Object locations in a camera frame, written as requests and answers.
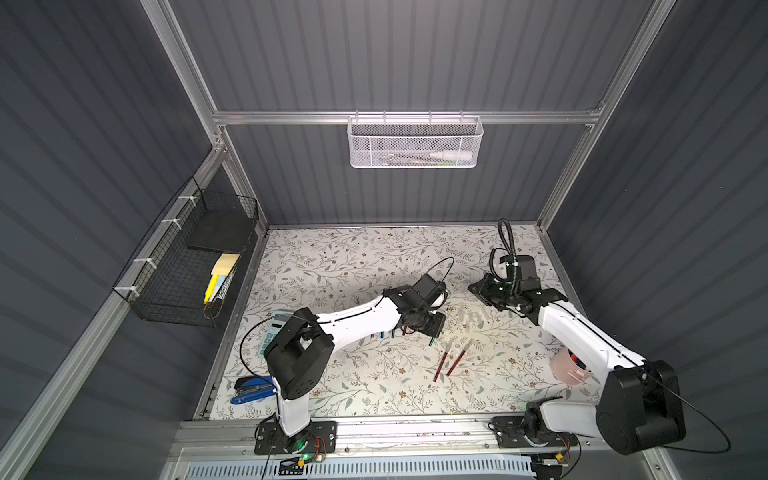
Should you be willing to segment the dark red carving knife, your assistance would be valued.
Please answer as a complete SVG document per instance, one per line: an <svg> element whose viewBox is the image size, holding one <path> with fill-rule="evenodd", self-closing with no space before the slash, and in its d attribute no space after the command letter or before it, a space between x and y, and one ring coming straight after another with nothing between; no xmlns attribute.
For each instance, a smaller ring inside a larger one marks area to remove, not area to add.
<svg viewBox="0 0 768 480"><path fill-rule="evenodd" d="M449 370L445 374L446 377L450 377L453 374L453 372L457 369L457 367L459 366L460 362L463 360L463 358L466 356L468 350L471 348L472 344L473 344L473 340L469 340L463 346L463 348L461 349L460 353L456 357L455 361L453 362L453 364L450 366Z"/></svg>

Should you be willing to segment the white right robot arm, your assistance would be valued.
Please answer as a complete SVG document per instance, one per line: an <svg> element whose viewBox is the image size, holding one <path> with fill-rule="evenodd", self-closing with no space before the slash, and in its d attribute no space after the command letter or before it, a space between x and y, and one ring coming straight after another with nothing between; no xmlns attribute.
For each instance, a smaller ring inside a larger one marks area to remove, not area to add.
<svg viewBox="0 0 768 480"><path fill-rule="evenodd" d="M509 310L558 339L559 358L577 359L599 383L596 402L549 397L528 403L520 428L530 443L570 433L629 455L685 438L675 370L613 340L559 290L542 288L532 257L492 256L488 273L468 289L484 305Z"/></svg>

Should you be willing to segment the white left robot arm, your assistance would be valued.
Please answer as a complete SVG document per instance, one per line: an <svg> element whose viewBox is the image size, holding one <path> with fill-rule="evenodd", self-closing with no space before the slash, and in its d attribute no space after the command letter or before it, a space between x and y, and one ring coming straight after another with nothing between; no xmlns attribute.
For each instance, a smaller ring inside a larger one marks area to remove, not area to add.
<svg viewBox="0 0 768 480"><path fill-rule="evenodd" d="M278 424L294 437L311 423L309 394L321 380L333 354L376 333L413 331L438 337L448 298L443 280L423 274L413 285L384 290L367 303L333 313L295 311L264 351L275 384Z"/></svg>

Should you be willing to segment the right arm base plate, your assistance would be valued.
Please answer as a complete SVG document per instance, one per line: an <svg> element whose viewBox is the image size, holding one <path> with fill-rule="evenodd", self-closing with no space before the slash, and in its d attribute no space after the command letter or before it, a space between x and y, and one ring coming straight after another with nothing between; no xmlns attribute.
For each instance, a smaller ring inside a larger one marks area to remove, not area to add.
<svg viewBox="0 0 768 480"><path fill-rule="evenodd" d="M577 437L571 433L549 430L537 417L517 413L495 416L487 423L499 448L557 448L568 450L575 447Z"/></svg>

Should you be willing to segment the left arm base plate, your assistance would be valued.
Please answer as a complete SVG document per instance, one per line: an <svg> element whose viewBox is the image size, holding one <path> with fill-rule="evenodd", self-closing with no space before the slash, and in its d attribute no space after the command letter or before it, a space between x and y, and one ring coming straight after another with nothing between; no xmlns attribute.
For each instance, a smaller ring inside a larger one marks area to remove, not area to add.
<svg viewBox="0 0 768 480"><path fill-rule="evenodd" d="M338 423L311 421L299 433L288 436L277 422L269 421L257 426L254 437L256 455L333 453L338 437Z"/></svg>

